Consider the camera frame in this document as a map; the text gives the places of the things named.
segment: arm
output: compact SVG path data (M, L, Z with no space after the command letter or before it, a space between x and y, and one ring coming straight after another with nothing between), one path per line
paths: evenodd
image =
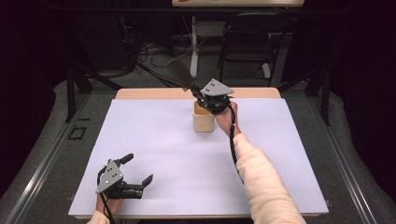
M305 223L282 179L263 151L240 133L233 139L236 168L244 181L254 223Z
M109 199L107 201L107 206L110 208L110 212L112 215L116 214L119 208L121 207L123 199ZM103 204L100 196L97 196L96 199L96 207L93 212L91 220L88 224L109 224L110 220L105 216L105 205Z

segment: white board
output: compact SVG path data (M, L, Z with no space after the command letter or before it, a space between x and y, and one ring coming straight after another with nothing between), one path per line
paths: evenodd
M233 98L239 125L281 175L303 215L328 213L318 181L283 99ZM89 217L96 178L107 160L134 153L122 165L124 181L140 184L154 174L143 199L125 200L120 217L249 216L229 139L217 126L196 133L193 100L113 100L69 211Z

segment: wooden table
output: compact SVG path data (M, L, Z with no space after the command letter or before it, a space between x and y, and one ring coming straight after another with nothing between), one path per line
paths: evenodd
M233 88L232 97L249 98L276 98L280 99L276 88ZM128 99L192 99L190 91L181 88L146 88L146 89L121 89L117 92L116 100Z
M244 120L244 132L257 147L265 148L303 215L328 213L278 90L233 90L230 96L240 105L238 118ZM94 180L102 162L134 153L135 159L121 167L124 181L138 183L154 174L153 182L142 200L125 200L115 218L249 217L246 193L235 171L228 139L219 127L212 133L192 130L193 99L190 91L181 88L119 90L107 111L69 215L89 218L96 199Z

